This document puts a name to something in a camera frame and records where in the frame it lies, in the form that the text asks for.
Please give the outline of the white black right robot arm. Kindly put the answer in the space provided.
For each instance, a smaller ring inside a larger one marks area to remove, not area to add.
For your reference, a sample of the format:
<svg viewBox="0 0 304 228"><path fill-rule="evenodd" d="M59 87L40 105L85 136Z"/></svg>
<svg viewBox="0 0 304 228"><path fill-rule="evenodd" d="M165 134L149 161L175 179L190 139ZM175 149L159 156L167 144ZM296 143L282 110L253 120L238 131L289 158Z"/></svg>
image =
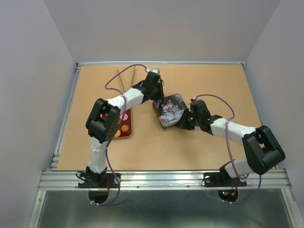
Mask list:
<svg viewBox="0 0 304 228"><path fill-rule="evenodd" d="M202 100L192 100L176 126L185 130L199 127L210 135L225 138L230 162L223 165L219 173L218 179L223 185L230 185L236 178L241 180L251 173L263 175L285 160L285 152L269 127L243 126L222 116L211 115ZM243 146L244 158L232 158L230 141Z"/></svg>

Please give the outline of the aluminium front rail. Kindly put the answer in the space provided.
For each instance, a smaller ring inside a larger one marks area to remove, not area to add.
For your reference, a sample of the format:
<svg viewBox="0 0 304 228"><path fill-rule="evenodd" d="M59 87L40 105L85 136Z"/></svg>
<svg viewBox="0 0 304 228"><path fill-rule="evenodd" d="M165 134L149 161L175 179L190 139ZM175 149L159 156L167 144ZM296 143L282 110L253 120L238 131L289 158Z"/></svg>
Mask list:
<svg viewBox="0 0 304 228"><path fill-rule="evenodd" d="M206 171L120 171L121 190L221 190L205 187L201 181ZM261 189L290 189L286 170L270 170L262 176ZM39 190L88 190L78 187L74 171L44 171Z"/></svg>

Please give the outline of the pink round cookie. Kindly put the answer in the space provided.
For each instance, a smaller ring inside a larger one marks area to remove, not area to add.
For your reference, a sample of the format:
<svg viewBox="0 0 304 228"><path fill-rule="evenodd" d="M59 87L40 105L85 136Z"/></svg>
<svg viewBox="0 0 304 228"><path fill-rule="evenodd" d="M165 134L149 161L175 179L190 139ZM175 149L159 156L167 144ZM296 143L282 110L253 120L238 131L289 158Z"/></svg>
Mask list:
<svg viewBox="0 0 304 228"><path fill-rule="evenodd" d="M128 114L121 114L121 115L120 115L120 119L121 119L122 121L126 121L126 120L128 119Z"/></svg>

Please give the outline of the red rectangular tray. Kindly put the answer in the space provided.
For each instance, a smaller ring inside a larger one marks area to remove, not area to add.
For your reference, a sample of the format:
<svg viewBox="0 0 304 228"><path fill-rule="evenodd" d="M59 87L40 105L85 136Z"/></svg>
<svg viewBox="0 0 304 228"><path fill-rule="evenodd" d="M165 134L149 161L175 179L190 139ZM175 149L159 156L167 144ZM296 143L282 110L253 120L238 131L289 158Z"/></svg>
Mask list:
<svg viewBox="0 0 304 228"><path fill-rule="evenodd" d="M121 131L121 135L114 139L122 139L122 138L130 137L132 134L132 110L128 109L128 110L126 110L125 113L128 114L128 119L126 121L122 121L120 118L118 119L118 126L120 126L120 128L118 130L121 131L122 125L128 125L129 130L128 130L128 132Z"/></svg>

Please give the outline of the gold square tin box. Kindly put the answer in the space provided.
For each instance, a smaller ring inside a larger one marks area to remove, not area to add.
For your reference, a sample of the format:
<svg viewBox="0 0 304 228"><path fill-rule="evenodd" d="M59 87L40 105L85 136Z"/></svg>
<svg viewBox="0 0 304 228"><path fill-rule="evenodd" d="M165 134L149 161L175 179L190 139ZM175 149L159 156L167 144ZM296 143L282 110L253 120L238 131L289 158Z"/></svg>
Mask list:
<svg viewBox="0 0 304 228"><path fill-rule="evenodd" d="M184 109L171 100L161 102L153 101L153 110L163 130L173 128L180 120Z"/></svg>

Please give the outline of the aluminium table edge rail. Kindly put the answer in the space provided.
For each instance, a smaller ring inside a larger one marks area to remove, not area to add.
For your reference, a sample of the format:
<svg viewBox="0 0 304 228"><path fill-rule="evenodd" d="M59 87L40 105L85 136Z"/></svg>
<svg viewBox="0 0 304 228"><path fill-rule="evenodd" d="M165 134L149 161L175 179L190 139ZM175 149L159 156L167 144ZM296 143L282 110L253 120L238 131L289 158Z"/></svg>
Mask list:
<svg viewBox="0 0 304 228"><path fill-rule="evenodd" d="M102 61L102 62L79 62L76 63L76 71L80 71L84 66L129 66L141 64L145 66L163 65L229 65L244 67L243 61Z"/></svg>

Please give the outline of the small round tan cookie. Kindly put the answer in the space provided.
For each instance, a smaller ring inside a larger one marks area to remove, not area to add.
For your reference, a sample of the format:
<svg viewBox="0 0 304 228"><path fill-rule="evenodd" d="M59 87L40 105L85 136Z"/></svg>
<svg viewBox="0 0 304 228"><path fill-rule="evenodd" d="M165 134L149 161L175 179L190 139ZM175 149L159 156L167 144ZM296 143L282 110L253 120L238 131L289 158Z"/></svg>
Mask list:
<svg viewBox="0 0 304 228"><path fill-rule="evenodd" d="M122 125L122 127L121 127L121 131L122 132L128 132L128 130L129 130L129 126L128 125Z"/></svg>

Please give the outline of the large round tan cookie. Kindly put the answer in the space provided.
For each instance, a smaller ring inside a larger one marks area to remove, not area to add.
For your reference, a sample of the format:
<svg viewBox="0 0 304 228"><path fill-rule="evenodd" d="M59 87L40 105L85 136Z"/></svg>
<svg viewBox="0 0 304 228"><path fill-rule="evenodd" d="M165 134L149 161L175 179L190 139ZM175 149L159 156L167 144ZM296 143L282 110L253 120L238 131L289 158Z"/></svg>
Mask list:
<svg viewBox="0 0 304 228"><path fill-rule="evenodd" d="M117 130L116 134L114 135L114 138L117 138L121 135L121 131L120 130Z"/></svg>

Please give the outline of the metal tongs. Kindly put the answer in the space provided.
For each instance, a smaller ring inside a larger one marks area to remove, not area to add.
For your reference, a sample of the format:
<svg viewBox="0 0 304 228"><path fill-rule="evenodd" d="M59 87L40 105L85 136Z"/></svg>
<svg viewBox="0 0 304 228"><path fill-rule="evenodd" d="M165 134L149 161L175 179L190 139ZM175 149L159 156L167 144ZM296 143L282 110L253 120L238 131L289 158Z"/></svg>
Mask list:
<svg viewBox="0 0 304 228"><path fill-rule="evenodd" d="M121 87L122 87L122 90L124 93L134 85L136 66L133 66L130 69L132 69L132 73L130 76L127 77L127 79L123 79L122 72L120 69L117 70L117 73L119 74L118 79L120 81L120 84L121 84Z"/></svg>

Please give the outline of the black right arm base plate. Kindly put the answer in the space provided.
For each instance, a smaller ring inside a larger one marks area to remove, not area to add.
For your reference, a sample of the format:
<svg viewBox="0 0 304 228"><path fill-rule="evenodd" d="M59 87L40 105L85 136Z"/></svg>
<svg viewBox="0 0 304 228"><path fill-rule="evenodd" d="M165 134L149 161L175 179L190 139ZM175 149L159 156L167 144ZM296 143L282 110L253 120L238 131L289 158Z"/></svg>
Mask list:
<svg viewBox="0 0 304 228"><path fill-rule="evenodd" d="M201 186L211 187L245 187L246 181L242 182L238 178L231 178L228 174L221 172L205 172L201 181Z"/></svg>

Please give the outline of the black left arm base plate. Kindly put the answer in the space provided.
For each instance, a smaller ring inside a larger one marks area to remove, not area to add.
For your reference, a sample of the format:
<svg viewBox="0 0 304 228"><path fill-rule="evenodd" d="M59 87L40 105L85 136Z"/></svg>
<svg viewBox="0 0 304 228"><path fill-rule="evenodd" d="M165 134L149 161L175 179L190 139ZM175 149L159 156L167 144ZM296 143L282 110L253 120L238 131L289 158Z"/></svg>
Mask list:
<svg viewBox="0 0 304 228"><path fill-rule="evenodd" d="M77 172L78 188L80 189L100 189L118 188L118 182L112 173L102 172L97 175L89 175L86 172Z"/></svg>

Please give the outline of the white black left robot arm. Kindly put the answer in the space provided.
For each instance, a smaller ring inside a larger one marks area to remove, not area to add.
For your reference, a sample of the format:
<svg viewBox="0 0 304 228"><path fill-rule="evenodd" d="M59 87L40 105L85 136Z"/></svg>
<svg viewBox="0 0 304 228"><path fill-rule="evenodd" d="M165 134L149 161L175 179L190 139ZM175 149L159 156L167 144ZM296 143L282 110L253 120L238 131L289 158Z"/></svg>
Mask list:
<svg viewBox="0 0 304 228"><path fill-rule="evenodd" d="M97 99L86 122L90 136L91 155L84 174L84 182L90 187L105 184L106 150L118 130L118 120L126 110L148 100L164 98L163 83L158 68L147 73L146 78L133 85L125 93L108 100Z"/></svg>

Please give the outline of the gold tin lid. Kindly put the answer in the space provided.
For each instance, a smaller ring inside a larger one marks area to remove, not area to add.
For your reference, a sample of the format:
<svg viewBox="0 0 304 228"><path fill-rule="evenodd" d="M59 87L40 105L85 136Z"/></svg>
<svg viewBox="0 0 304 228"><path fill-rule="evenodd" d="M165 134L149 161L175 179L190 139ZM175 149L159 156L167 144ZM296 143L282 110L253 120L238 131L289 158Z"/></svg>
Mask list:
<svg viewBox="0 0 304 228"><path fill-rule="evenodd" d="M181 119L187 106L179 93L153 101L152 107L163 130L173 128Z"/></svg>

